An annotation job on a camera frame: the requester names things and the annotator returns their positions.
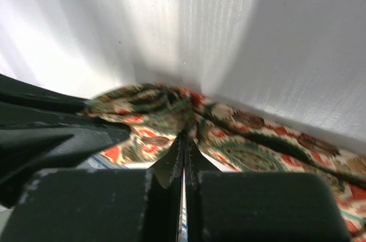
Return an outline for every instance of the white wall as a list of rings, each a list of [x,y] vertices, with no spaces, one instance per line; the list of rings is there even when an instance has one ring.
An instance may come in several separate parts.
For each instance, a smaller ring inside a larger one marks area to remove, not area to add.
[[[366,0],[0,0],[8,76],[184,84],[364,153],[365,70]]]

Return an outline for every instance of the floral cloth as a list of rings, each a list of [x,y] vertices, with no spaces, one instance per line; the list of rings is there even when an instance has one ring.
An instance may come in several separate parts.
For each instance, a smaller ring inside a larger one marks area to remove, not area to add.
[[[167,85],[127,86],[105,93],[88,101],[81,114],[131,127],[130,140],[94,156],[104,167],[157,161],[178,132],[190,128],[201,152],[238,172],[315,173],[331,187],[354,241],[366,241],[365,157]]]

